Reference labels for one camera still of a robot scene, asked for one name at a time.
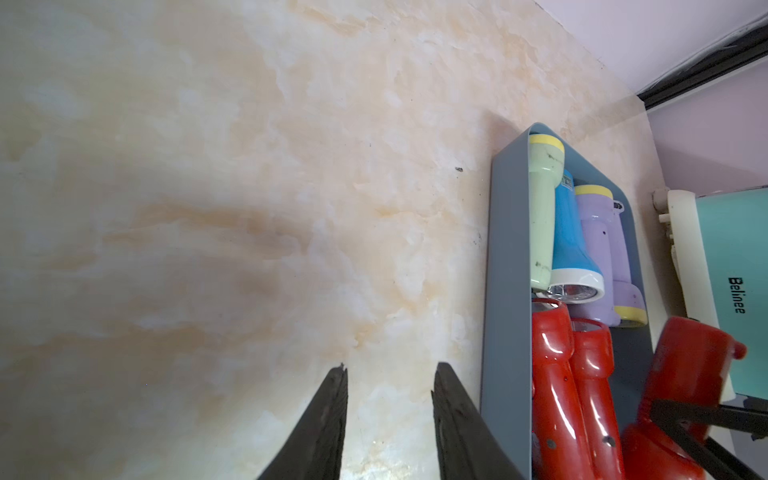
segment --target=red flashlight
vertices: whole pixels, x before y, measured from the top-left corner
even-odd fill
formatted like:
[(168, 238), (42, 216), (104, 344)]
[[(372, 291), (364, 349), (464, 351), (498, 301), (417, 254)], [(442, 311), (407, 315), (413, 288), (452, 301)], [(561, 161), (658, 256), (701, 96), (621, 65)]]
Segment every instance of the red flashlight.
[[(704, 479), (703, 468), (650, 420), (650, 407), (656, 399), (718, 406), (731, 360), (745, 355), (746, 346), (720, 329), (679, 316), (667, 321), (645, 382), (637, 421), (621, 436), (629, 480)], [(704, 443), (709, 426), (691, 423), (687, 430)]]
[(606, 325), (572, 320), (575, 351), (571, 369), (587, 429), (594, 472), (602, 480), (624, 480), (619, 426), (608, 377), (614, 372), (614, 347)]
[(541, 450), (541, 480), (594, 480), (584, 417), (568, 360), (574, 352), (571, 317), (564, 303), (535, 299), (533, 331), (533, 433)]

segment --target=flashlight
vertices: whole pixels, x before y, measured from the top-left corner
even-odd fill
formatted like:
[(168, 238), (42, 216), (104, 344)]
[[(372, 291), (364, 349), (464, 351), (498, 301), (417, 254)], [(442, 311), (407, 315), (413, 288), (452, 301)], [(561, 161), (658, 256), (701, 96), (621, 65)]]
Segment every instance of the flashlight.
[(614, 276), (608, 239), (608, 224), (614, 219), (614, 195), (600, 185), (579, 185), (574, 193), (587, 253), (603, 273), (605, 294), (594, 302), (571, 305), (569, 309), (573, 317), (616, 326), (621, 318), (614, 310)]
[(632, 284), (627, 243), (624, 241), (624, 228), (619, 217), (622, 212), (624, 204), (614, 200), (614, 219), (608, 224), (614, 275), (614, 310), (621, 318), (619, 326), (643, 326), (648, 324), (648, 316), (645, 313), (643, 294)]
[(565, 303), (594, 302), (605, 294), (603, 275), (587, 253), (581, 232), (574, 178), (564, 170), (554, 191), (554, 249), (552, 276), (540, 297)]
[[(733, 359), (746, 346), (720, 329), (673, 316), (664, 326), (645, 380), (637, 421), (621, 436), (628, 480), (704, 479), (704, 470), (650, 419), (656, 399), (714, 408)], [(709, 425), (690, 423), (688, 434), (704, 443)]]
[(538, 477), (594, 480), (584, 417), (568, 362), (574, 352), (571, 317), (557, 300), (532, 302), (533, 433), (541, 451)]
[(554, 189), (563, 177), (565, 147), (556, 137), (528, 137), (531, 288), (549, 288), (554, 242)]
[(572, 319), (574, 373), (594, 473), (602, 480), (624, 480), (619, 425), (608, 377), (614, 372), (614, 347), (607, 325), (589, 319)]

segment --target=flashlight handle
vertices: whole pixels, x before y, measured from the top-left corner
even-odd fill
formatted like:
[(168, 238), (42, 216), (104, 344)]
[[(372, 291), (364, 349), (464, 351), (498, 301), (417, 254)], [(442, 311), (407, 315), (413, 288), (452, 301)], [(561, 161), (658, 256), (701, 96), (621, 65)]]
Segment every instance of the flashlight handle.
[(603, 480), (624, 480), (619, 426), (608, 379), (577, 377), (576, 390), (584, 413), (595, 472)]
[(608, 239), (611, 242), (611, 266), (613, 267), (614, 282), (632, 283), (629, 270), (629, 255), (627, 241), (624, 239), (624, 228), (621, 226), (621, 212), (624, 205), (614, 200), (614, 219), (608, 224)]
[(528, 173), (531, 216), (531, 288), (546, 290), (552, 275), (552, 247), (554, 245), (554, 188), (553, 173), (548, 170)]
[(594, 480), (576, 384), (568, 361), (533, 368), (533, 433), (541, 480)]

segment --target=gray tray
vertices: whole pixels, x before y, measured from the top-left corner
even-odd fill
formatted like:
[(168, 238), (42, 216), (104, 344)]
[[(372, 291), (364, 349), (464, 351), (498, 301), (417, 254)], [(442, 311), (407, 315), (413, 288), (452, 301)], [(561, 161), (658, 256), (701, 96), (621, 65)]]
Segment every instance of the gray tray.
[[(480, 414), (520, 473), (531, 478), (531, 288), (528, 263), (528, 135), (548, 134), (565, 146), (575, 184), (611, 189), (624, 204), (632, 283), (643, 295), (632, 205), (613, 182), (544, 124), (533, 124), (493, 158), (488, 220)], [(623, 429), (634, 420), (653, 357), (650, 330), (611, 329), (616, 370), (611, 392)]]

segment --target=wall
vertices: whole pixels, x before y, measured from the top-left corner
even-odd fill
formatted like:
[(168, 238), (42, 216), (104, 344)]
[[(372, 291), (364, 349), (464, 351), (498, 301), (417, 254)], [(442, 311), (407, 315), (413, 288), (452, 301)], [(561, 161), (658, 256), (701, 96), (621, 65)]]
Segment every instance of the wall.
[(768, 13), (764, 0), (537, 3), (636, 92), (702, 48)]
[(535, 121), (637, 202), (664, 315), (642, 103), (528, 0), (3, 2), (0, 66), (3, 478), (255, 478), (340, 362), (343, 478), (438, 478)]
[(768, 61), (648, 114), (667, 186), (708, 194), (768, 184)]

